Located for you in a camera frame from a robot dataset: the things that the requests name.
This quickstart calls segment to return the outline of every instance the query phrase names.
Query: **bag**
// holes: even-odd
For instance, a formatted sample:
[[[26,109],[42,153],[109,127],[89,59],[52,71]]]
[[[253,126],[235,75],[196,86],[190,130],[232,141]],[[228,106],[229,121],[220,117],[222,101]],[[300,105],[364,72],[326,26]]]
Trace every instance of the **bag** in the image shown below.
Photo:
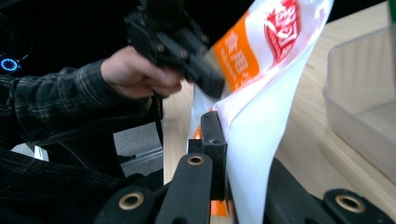
[[[240,223],[262,223],[271,163],[299,78],[331,8],[332,0],[254,1],[208,56],[227,80],[221,99],[194,86],[189,139],[199,135],[205,112],[218,111]]]

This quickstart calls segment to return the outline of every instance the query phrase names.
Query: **clear plastic container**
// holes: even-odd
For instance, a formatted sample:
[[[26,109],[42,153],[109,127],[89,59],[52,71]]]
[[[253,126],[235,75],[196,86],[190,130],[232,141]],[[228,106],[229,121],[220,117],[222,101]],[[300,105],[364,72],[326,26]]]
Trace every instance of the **clear plastic container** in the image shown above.
[[[396,72],[390,29],[329,54],[323,89],[332,130],[396,182]]]

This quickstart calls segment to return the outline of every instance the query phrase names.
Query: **blue light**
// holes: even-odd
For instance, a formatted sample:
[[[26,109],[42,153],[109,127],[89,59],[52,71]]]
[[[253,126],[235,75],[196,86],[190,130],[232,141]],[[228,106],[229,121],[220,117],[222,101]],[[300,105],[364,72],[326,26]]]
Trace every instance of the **blue light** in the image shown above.
[[[1,67],[8,71],[8,72],[14,72],[18,69],[18,63],[15,60],[5,58],[1,62]]]

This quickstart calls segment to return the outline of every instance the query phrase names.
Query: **table surface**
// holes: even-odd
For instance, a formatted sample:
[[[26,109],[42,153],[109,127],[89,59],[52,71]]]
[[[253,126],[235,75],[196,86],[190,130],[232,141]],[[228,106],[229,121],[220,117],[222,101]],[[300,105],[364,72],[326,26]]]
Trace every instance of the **table surface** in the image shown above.
[[[328,126],[322,89],[330,50],[350,39],[384,28],[386,2],[326,24],[305,66],[294,96],[288,126],[276,157],[305,189],[322,198],[329,189],[350,189],[396,220],[396,183],[390,181]],[[164,181],[172,179],[186,153],[192,85],[163,101]]]

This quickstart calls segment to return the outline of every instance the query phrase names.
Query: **shirt sleeve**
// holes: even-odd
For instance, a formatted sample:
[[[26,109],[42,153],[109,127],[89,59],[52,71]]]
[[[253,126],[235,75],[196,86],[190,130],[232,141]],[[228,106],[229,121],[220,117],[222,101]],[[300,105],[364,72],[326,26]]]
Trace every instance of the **shirt sleeve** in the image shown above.
[[[0,146],[44,139],[124,97],[103,80],[102,61],[43,77],[0,76]]]

